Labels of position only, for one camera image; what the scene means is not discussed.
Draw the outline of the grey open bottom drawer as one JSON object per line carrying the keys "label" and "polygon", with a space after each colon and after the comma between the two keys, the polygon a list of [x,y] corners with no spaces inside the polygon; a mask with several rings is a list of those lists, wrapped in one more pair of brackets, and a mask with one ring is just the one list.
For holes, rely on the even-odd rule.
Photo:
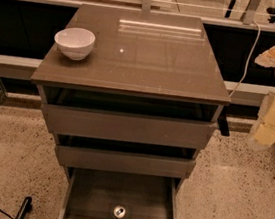
{"label": "grey open bottom drawer", "polygon": [[59,219],[112,219],[118,205],[125,219],[178,219],[175,189],[171,178],[76,169]]}

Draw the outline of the grey top drawer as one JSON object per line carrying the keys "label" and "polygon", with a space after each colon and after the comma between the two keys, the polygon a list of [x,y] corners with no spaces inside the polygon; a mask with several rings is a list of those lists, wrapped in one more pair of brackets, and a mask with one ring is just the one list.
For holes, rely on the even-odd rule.
{"label": "grey top drawer", "polygon": [[42,109],[48,131],[59,135],[202,149],[217,129],[213,123],[107,113],[54,104],[43,104]]}

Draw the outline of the white ceramic bowl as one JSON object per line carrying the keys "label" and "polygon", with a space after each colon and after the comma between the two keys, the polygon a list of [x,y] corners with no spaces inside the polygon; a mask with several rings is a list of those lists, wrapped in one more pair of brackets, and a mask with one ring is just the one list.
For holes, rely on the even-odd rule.
{"label": "white ceramic bowl", "polygon": [[87,29],[68,28],[54,35],[57,50],[72,60],[83,60],[95,46],[95,34]]}

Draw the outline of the grey middle drawer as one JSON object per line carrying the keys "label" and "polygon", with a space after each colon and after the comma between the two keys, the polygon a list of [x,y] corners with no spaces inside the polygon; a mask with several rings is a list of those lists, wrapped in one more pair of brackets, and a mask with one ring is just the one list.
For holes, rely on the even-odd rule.
{"label": "grey middle drawer", "polygon": [[158,155],[56,146],[58,162],[66,167],[183,178],[192,173],[194,160]]}

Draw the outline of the grey drawer cabinet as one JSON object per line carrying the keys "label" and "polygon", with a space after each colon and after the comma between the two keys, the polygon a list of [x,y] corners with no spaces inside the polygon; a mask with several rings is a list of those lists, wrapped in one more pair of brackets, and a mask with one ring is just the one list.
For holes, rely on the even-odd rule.
{"label": "grey drawer cabinet", "polygon": [[[96,35],[83,60],[51,49],[34,72],[42,105],[218,123],[228,91],[197,18],[81,6],[69,22]],[[194,160],[203,149],[59,135],[56,146]]]}

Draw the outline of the redbull can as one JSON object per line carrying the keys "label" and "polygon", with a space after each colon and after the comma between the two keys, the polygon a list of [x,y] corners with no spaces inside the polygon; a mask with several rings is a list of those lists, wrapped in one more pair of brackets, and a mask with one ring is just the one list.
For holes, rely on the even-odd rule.
{"label": "redbull can", "polygon": [[112,219],[125,219],[126,208],[123,205],[115,206],[113,209]]}

